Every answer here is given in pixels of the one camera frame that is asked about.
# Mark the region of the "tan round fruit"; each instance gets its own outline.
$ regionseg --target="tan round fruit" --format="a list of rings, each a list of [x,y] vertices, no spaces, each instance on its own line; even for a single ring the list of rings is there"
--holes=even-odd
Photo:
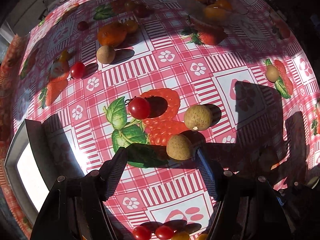
[[[97,59],[102,64],[110,64],[116,56],[113,47],[102,46],[97,51]]]
[[[167,143],[167,154],[169,157],[184,161],[192,157],[192,145],[190,140],[182,135],[172,135]]]
[[[272,83],[277,81],[277,79],[279,78],[279,71],[275,66],[273,65],[267,66],[266,78]]]
[[[212,112],[203,105],[191,106],[184,114],[184,123],[192,131],[204,131],[212,124]]]

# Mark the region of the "pink checkered tablecloth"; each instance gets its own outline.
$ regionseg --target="pink checkered tablecloth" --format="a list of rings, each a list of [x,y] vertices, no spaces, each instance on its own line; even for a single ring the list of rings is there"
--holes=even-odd
[[[277,19],[270,16],[264,0],[239,0],[249,12],[237,24],[224,28],[228,37],[218,46],[197,45],[189,42],[190,38],[184,39],[181,32],[190,22],[177,0],[135,0],[154,10],[147,18],[136,18],[128,12],[94,20],[95,9],[111,1],[70,0],[31,31],[23,62],[35,50],[36,60],[18,83],[13,109],[15,132],[25,118],[44,122],[51,150],[72,151],[86,174],[99,169],[115,154],[114,128],[103,107],[121,97],[130,99],[149,90],[169,88],[180,98],[173,120],[183,122],[184,112],[191,105],[213,104],[220,109],[221,118],[201,132],[206,141],[238,145],[250,151],[246,157],[232,146],[212,152],[225,169],[250,170],[261,147],[269,145],[277,149],[279,160],[276,169],[280,178],[275,180],[275,189],[317,174],[318,83],[295,36],[290,33],[281,39],[281,32],[275,31],[279,27]],[[74,7],[72,13],[62,17],[70,6]],[[101,64],[96,58],[100,47],[98,28],[129,18],[139,22],[138,32],[121,45],[124,52],[118,63]],[[80,21],[88,22],[90,28],[77,30]],[[64,49],[75,54],[70,66],[82,61],[94,71],[86,78],[68,81],[54,103],[42,109],[38,97],[46,85],[52,61]],[[275,89],[281,87],[266,79],[267,59],[273,64],[275,60],[284,64],[284,73],[292,83],[291,92],[288,81],[283,80],[282,88],[287,91],[280,94]],[[238,110],[235,102],[242,99],[235,95],[236,81],[256,84],[253,92],[241,87],[249,97],[243,99]],[[242,120],[240,111],[245,116]],[[126,166],[116,193],[105,203],[118,221],[116,226],[132,231],[146,221],[185,219],[201,224],[192,239],[208,226],[215,202],[199,171],[183,166],[172,169],[170,165],[169,162],[165,168],[144,169]]]

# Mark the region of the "green leaf print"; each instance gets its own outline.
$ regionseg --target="green leaf print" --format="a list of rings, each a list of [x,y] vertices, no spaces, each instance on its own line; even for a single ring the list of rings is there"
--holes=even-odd
[[[142,132],[136,124],[124,127],[121,130],[114,130],[111,138],[114,152],[119,147],[128,147],[132,143],[147,143],[147,134]]]
[[[275,82],[275,87],[276,90],[279,91],[279,93],[281,94],[281,96],[285,99],[289,99],[291,98],[291,96],[288,94],[287,89],[285,88],[285,85],[283,83],[283,80],[281,77],[279,77],[277,79],[277,81]]]
[[[159,160],[156,152],[150,145],[132,144],[128,148],[128,164],[137,168],[159,167],[168,163]]]
[[[107,120],[111,122],[114,129],[120,130],[127,123],[127,111],[124,105],[124,97],[114,100],[108,109],[104,107]]]

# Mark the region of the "cherry tomato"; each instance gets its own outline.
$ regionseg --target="cherry tomato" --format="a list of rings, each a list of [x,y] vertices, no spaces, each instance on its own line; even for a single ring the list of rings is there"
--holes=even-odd
[[[135,97],[130,101],[128,111],[135,119],[146,119],[151,113],[150,103],[145,98]]]
[[[189,240],[190,235],[186,231],[175,232],[171,240]]]
[[[208,234],[201,234],[196,238],[196,240],[206,240],[207,237],[208,237]]]
[[[73,79],[79,79],[83,77],[85,70],[85,66],[82,62],[77,61],[73,64],[73,66],[70,68],[70,75]]]
[[[133,13],[138,18],[144,18],[144,17],[149,16],[149,10],[144,4],[137,5],[136,8],[133,10]]]
[[[160,226],[156,229],[156,236],[160,240],[168,240],[173,236],[173,234],[174,231],[167,226]]]
[[[124,25],[127,28],[127,33],[129,33],[129,34],[135,33],[139,28],[139,24],[136,21],[131,20],[131,19],[126,20],[124,22]]]
[[[232,5],[227,0],[217,0],[214,4],[219,8],[232,11]]]
[[[85,21],[81,21],[77,25],[77,29],[79,31],[85,31],[86,29],[89,29],[89,24]]]
[[[136,227],[132,234],[136,240],[149,240],[151,238],[151,231],[143,226]]]
[[[65,49],[63,52],[61,52],[59,61],[68,61],[71,59],[70,53]]]

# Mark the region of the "paw print pattern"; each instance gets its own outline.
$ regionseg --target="paw print pattern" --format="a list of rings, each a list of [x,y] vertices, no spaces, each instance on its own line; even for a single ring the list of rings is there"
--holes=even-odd
[[[93,91],[93,89],[97,86],[99,86],[99,78],[93,77],[88,80],[88,85],[86,86],[86,88],[89,91]]]
[[[203,75],[206,67],[202,63],[192,63],[190,70],[193,71],[197,76]]]
[[[307,77],[313,73],[311,66],[303,58],[300,59],[299,68]]]
[[[166,50],[166,51],[162,51],[160,52],[161,55],[158,56],[158,58],[160,59],[161,62],[172,62],[174,60],[175,55],[171,54],[170,51]]]
[[[82,106],[77,105],[77,107],[72,110],[72,117],[76,120],[81,119],[82,111],[83,111]]]
[[[132,209],[138,208],[138,205],[140,204],[140,202],[137,201],[135,197],[132,197],[132,198],[125,197],[123,199],[122,204],[126,205],[128,209],[132,210]]]
[[[203,218],[203,214],[200,212],[200,208],[198,207],[190,207],[185,210],[185,212],[182,212],[179,209],[172,210],[169,215],[167,216],[165,222],[168,222],[170,220],[174,219],[183,219],[186,221],[199,221]]]
[[[232,138],[230,135],[222,139],[222,143],[234,143],[235,139]]]

